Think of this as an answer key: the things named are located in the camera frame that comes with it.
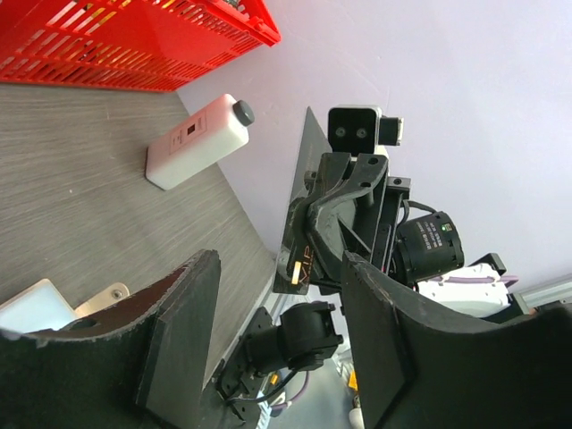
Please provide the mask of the beige leather card holder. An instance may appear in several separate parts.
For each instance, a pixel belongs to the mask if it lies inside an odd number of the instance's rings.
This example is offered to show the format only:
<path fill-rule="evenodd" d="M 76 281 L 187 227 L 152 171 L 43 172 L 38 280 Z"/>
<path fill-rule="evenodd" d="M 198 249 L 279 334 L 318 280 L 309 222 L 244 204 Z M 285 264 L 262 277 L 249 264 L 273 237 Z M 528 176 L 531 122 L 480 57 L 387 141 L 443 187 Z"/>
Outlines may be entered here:
<path fill-rule="evenodd" d="M 129 288 L 116 282 L 72 308 L 51 281 L 42 279 L 1 305 L 1 328 L 18 333 L 57 331 L 129 296 Z"/>

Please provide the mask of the dark grey VIP card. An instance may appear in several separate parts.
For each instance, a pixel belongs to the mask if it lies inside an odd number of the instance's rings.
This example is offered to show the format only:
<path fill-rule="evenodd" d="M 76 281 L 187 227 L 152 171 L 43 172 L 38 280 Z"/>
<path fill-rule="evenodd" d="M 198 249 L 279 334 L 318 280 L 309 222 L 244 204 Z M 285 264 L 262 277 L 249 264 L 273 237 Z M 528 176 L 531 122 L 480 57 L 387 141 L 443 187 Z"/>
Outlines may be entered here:
<path fill-rule="evenodd" d="M 294 209 L 306 198 L 313 188 L 315 172 L 318 170 L 323 153 L 331 148 L 321 129 L 313 110 L 308 107 L 299 146 L 296 169 L 291 185 L 290 202 L 282 232 L 280 251 L 276 258 L 276 274 L 272 291 L 281 294 L 306 295 L 308 286 L 291 285 L 291 276 L 287 274 L 290 253 L 294 247 L 292 217 Z"/>

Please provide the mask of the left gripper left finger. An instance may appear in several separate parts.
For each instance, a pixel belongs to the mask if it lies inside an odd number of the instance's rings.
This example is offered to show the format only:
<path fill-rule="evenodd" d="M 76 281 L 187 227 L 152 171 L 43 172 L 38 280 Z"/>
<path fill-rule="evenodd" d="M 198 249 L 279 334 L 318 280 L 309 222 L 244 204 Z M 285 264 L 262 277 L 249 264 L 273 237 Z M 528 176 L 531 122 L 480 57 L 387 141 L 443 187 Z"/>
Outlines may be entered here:
<path fill-rule="evenodd" d="M 200 250 L 61 330 L 2 330 L 2 427 L 196 427 L 220 278 Z"/>

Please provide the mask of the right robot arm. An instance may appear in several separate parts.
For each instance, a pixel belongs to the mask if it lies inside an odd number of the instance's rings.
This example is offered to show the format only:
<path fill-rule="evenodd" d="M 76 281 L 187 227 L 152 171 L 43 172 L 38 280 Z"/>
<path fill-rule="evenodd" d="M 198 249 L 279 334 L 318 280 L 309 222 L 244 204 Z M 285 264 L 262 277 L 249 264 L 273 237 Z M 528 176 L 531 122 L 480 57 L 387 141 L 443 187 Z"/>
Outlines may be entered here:
<path fill-rule="evenodd" d="M 416 283 L 464 257 L 448 216 L 382 224 L 388 159 L 326 153 L 291 205 L 287 256 L 273 288 L 337 292 L 349 328 L 368 428 L 530 427 L 551 417 L 534 405 L 543 362 L 518 357 L 546 323 L 504 324 L 449 309 Z"/>

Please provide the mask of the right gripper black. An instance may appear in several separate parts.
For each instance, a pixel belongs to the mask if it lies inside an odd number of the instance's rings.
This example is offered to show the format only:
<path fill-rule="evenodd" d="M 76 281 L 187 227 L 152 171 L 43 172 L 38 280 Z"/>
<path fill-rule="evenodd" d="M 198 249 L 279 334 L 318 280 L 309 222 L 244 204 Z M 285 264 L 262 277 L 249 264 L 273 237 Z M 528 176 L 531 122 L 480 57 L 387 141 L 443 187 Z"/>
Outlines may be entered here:
<path fill-rule="evenodd" d="M 387 176 L 382 155 L 326 153 L 313 188 L 294 209 L 291 285 L 339 286 L 345 251 L 388 274 L 411 179 Z"/>

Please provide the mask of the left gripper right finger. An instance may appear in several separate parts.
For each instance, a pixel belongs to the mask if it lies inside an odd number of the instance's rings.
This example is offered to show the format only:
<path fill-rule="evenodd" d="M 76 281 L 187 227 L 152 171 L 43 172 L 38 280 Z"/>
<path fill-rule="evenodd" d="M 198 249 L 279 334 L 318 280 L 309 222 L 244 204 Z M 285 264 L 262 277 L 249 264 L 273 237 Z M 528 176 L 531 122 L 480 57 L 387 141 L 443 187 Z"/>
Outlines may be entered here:
<path fill-rule="evenodd" d="M 366 427 L 570 427 L 570 305 L 491 323 L 354 253 L 341 287 Z"/>

